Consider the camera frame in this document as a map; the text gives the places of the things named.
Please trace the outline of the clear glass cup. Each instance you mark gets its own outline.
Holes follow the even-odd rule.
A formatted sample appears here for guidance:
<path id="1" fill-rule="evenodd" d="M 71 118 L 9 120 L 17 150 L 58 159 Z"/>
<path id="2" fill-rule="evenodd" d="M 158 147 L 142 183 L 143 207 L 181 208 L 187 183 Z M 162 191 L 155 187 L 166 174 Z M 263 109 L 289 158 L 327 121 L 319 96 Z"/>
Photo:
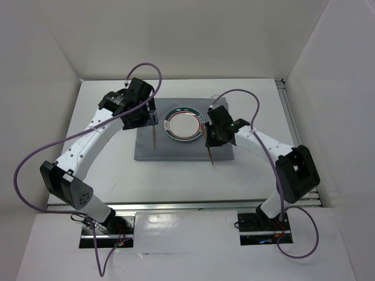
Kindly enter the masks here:
<path id="1" fill-rule="evenodd" d="M 219 104 L 219 106 L 224 106 L 225 108 L 228 107 L 228 104 L 227 104 L 227 101 L 226 101 L 226 98 L 225 97 L 220 97 L 218 94 L 216 95 L 212 95 L 211 96 L 211 100 L 212 100 L 212 103 L 213 102 L 217 102 Z"/>

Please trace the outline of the white plate green red rim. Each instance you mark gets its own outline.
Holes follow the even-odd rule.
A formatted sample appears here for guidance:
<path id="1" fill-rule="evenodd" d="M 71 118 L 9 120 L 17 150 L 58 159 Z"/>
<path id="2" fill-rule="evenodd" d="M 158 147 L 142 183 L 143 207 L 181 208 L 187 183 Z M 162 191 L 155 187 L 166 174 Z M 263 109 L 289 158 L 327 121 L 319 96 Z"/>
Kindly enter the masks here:
<path id="1" fill-rule="evenodd" d="M 191 142 L 200 138 L 204 116 L 191 107 L 178 107 L 166 114 L 163 127 L 166 134 L 178 142 Z"/>

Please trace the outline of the grey cloth placemat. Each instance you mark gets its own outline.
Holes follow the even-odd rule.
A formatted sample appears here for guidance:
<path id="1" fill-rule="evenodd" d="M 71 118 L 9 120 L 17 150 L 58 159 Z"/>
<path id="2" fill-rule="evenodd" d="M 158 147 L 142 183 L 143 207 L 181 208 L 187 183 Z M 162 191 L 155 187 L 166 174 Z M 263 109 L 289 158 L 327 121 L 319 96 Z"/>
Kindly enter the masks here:
<path id="1" fill-rule="evenodd" d="M 212 103 L 209 98 L 160 98 L 155 99 L 158 124 L 156 126 L 156 149 L 153 149 L 152 126 L 137 129 L 134 159 L 137 161 L 209 161 L 206 139 L 201 137 L 191 142 L 178 142 L 170 138 L 163 127 L 166 114 L 178 107 L 191 107 L 209 122 L 207 109 Z"/>

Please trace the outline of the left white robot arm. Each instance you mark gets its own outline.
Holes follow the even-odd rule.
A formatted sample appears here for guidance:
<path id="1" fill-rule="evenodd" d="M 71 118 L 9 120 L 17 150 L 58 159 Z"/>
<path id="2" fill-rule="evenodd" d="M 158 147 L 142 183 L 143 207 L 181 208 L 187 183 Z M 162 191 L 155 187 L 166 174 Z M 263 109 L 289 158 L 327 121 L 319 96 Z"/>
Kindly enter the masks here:
<path id="1" fill-rule="evenodd" d="M 87 126 L 87 133 L 53 163 L 43 162 L 40 172 L 50 194 L 91 217 L 103 234 L 116 231 L 125 221 L 102 202 L 92 187 L 84 183 L 91 165 L 109 140 L 120 130 L 158 123 L 153 86 L 138 78 L 116 92 L 109 92 Z"/>

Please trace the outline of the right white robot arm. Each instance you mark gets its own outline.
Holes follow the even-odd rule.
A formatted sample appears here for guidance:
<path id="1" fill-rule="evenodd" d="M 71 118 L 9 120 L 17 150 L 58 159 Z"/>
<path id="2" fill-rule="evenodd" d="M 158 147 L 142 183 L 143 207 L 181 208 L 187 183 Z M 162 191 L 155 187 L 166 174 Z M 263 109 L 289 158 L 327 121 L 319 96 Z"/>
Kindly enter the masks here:
<path id="1" fill-rule="evenodd" d="M 209 107 L 206 127 L 206 147 L 221 147 L 228 143 L 243 148 L 269 163 L 276 175 L 275 191 L 256 208 L 256 223 L 261 229 L 270 229 L 280 214 L 317 187 L 321 180 L 310 150 L 299 145 L 281 143 L 250 123 L 233 120 L 224 106 Z"/>

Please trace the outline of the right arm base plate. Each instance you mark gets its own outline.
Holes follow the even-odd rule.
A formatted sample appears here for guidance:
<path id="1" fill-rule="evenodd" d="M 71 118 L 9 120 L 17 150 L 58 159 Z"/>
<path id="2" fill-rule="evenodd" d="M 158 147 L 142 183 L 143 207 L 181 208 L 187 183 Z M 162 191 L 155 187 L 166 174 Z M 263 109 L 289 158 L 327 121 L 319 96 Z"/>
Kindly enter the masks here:
<path id="1" fill-rule="evenodd" d="M 292 244 L 293 238 L 288 216 L 282 221 L 278 217 L 267 222 L 261 222 L 256 213 L 239 213 L 234 227 L 239 230 L 240 244 L 272 245 L 280 239 L 281 244 Z"/>

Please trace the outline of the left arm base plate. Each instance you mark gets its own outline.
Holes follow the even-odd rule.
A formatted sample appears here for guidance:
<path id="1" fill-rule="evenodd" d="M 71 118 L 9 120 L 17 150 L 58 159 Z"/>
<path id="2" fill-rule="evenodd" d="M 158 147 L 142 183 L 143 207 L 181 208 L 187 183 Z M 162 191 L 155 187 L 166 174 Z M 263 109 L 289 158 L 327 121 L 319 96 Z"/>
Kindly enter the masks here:
<path id="1" fill-rule="evenodd" d="M 82 223 L 79 248 L 93 249 L 94 235 L 93 228 L 88 218 L 78 220 Z M 125 214 L 122 221 L 114 226 L 111 230 L 106 229 L 97 222 L 94 222 L 97 248 L 113 248 L 115 244 L 119 244 L 119 248 L 132 248 L 134 246 L 134 226 L 135 214 Z"/>

